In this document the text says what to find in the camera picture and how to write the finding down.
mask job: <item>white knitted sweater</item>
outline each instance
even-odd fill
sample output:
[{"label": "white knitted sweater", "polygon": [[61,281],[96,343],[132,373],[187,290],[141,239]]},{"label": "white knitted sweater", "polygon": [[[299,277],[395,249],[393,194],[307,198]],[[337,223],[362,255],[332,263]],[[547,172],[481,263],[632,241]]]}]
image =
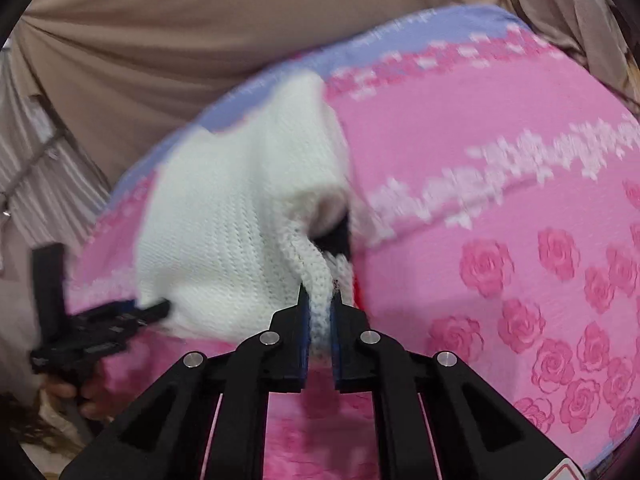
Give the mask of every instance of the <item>white knitted sweater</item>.
[{"label": "white knitted sweater", "polygon": [[[142,304],[173,303],[174,335],[239,342],[296,304],[302,280],[312,354],[326,350],[336,261],[309,238],[346,211],[348,156],[323,92],[318,75],[301,72],[238,126],[196,128],[159,168],[136,273]],[[344,281],[348,266],[338,267]]]}]

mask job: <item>rose pattern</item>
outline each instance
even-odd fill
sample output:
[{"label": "rose pattern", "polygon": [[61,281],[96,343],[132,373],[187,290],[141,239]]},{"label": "rose pattern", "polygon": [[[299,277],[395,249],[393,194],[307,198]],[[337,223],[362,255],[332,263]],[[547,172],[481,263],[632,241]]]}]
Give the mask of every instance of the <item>rose pattern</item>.
[{"label": "rose pattern", "polygon": [[607,247],[607,261],[609,263],[609,281],[611,285],[622,290],[631,297],[636,290],[638,264],[625,248]]},{"label": "rose pattern", "polygon": [[355,467],[355,471],[349,476],[349,480],[378,480],[379,471],[380,466],[376,460],[366,460]]},{"label": "rose pattern", "polygon": [[450,316],[438,319],[429,328],[429,336],[429,354],[448,350],[465,363],[476,361],[484,349],[480,324],[468,317]]},{"label": "rose pattern", "polygon": [[294,461],[296,464],[296,475],[293,478],[302,479],[311,479],[311,478],[319,478],[322,479],[324,475],[324,464],[319,463],[317,459],[312,460],[311,457],[306,460],[306,462]]},{"label": "rose pattern", "polygon": [[373,399],[371,394],[342,394],[340,400],[356,410],[364,418],[373,418]]},{"label": "rose pattern", "polygon": [[589,267],[584,272],[584,297],[598,314],[610,309],[615,292],[616,287],[610,283],[605,270]]},{"label": "rose pattern", "polygon": [[626,199],[633,207],[640,210],[640,186],[631,180],[625,180],[622,186],[625,188]]},{"label": "rose pattern", "polygon": [[530,306],[520,300],[502,302],[502,318],[498,320],[498,335],[516,354],[531,348],[545,329],[545,319],[540,307]]},{"label": "rose pattern", "polygon": [[575,375],[571,360],[574,353],[565,341],[545,339],[538,349],[531,371],[531,382],[546,394],[552,394],[567,386]]},{"label": "rose pattern", "polygon": [[538,255],[542,266],[561,282],[572,280],[580,265],[574,238],[562,229],[548,228],[538,233]]},{"label": "rose pattern", "polygon": [[609,426],[609,436],[614,442],[625,436],[629,425],[638,415],[639,408],[640,402],[637,399],[624,399],[619,403]]},{"label": "rose pattern", "polygon": [[597,372],[609,365],[609,335],[596,322],[590,323],[578,341],[575,355],[580,370]]},{"label": "rose pattern", "polygon": [[296,465],[290,457],[280,453],[264,453],[264,466],[262,478],[264,480],[282,480],[283,478],[295,478]]},{"label": "rose pattern", "polygon": [[618,408],[634,384],[634,366],[630,359],[616,357],[607,367],[607,381],[602,389],[606,403],[614,410]]},{"label": "rose pattern", "polygon": [[631,239],[634,241],[634,247],[640,251],[640,223],[631,224],[629,230],[631,231]]},{"label": "rose pattern", "polygon": [[533,400],[530,397],[525,397],[518,400],[513,406],[542,433],[547,434],[556,421],[551,402],[547,399]]},{"label": "rose pattern", "polygon": [[596,381],[578,379],[569,384],[560,407],[560,421],[571,433],[582,431],[600,407],[600,385]]},{"label": "rose pattern", "polygon": [[295,420],[285,418],[281,421],[277,438],[278,444],[282,446],[281,453],[287,456],[305,454],[308,451],[306,438],[306,432],[296,424]]},{"label": "rose pattern", "polygon": [[640,336],[636,337],[636,355],[634,357],[634,372],[640,374]]},{"label": "rose pattern", "polygon": [[462,247],[460,278],[485,298],[499,296],[511,283],[513,261],[507,246],[495,240],[474,240]]},{"label": "rose pattern", "polygon": [[300,403],[308,418],[327,418],[340,412],[340,394],[335,391],[330,370],[311,369]]}]

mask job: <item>black plastic tool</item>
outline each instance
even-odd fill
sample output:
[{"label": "black plastic tool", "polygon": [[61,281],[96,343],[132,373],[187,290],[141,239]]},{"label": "black plastic tool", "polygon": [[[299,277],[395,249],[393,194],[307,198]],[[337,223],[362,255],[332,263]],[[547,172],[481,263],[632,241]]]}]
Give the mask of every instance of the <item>black plastic tool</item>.
[{"label": "black plastic tool", "polygon": [[568,460],[452,352],[407,352],[338,296],[332,332],[336,389],[372,392],[382,480],[545,480]]},{"label": "black plastic tool", "polygon": [[262,480],[268,395],[304,387],[308,323],[302,289],[297,306],[274,314],[269,330],[234,352],[210,359],[185,355],[73,460],[61,480],[197,480],[203,468],[206,480]]},{"label": "black plastic tool", "polygon": [[79,406],[86,400],[80,387],[94,375],[98,361],[127,347],[138,330],[165,318],[170,304],[161,301],[138,309],[133,301],[114,302],[77,316],[65,309],[65,247],[51,244],[31,253],[34,303],[40,325],[40,347],[31,352],[31,367],[36,373],[52,374],[78,389],[74,400],[64,400],[65,415],[88,443],[104,427],[84,418]]}]

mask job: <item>metal screw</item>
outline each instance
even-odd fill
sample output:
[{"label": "metal screw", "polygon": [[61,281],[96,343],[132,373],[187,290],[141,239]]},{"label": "metal screw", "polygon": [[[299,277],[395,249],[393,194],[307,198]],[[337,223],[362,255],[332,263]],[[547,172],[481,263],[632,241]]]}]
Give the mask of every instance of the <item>metal screw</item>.
[{"label": "metal screw", "polygon": [[446,366],[447,368],[449,368],[458,362],[458,358],[451,352],[440,352],[438,354],[438,362],[442,366]]},{"label": "metal screw", "polygon": [[197,368],[204,361],[204,357],[202,354],[198,352],[190,352],[184,356],[182,359],[182,364],[184,364],[187,368]]},{"label": "metal screw", "polygon": [[2,202],[2,214],[7,218],[11,218],[11,210],[9,209],[9,201],[5,198]]},{"label": "metal screw", "polygon": [[380,334],[375,330],[365,330],[360,334],[360,340],[367,345],[375,345],[380,341]]},{"label": "metal screw", "polygon": [[280,334],[277,332],[263,332],[260,334],[260,342],[263,345],[275,345],[280,341]]}]

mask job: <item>pink blanket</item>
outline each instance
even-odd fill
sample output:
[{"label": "pink blanket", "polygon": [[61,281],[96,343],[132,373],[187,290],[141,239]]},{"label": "pink blanket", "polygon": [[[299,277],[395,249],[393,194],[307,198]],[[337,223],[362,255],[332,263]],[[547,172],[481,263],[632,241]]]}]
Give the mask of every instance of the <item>pink blanket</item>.
[{"label": "pink blanket", "polygon": [[[351,152],[355,259],[374,327],[456,352],[585,469],[640,410],[640,127],[598,82],[523,27],[390,52],[327,78]],[[69,297],[135,294],[132,251],[153,175],[103,217]],[[191,349],[148,331],[109,362],[136,394]],[[273,396],[265,479],[377,476],[367,396],[313,370]]]}]

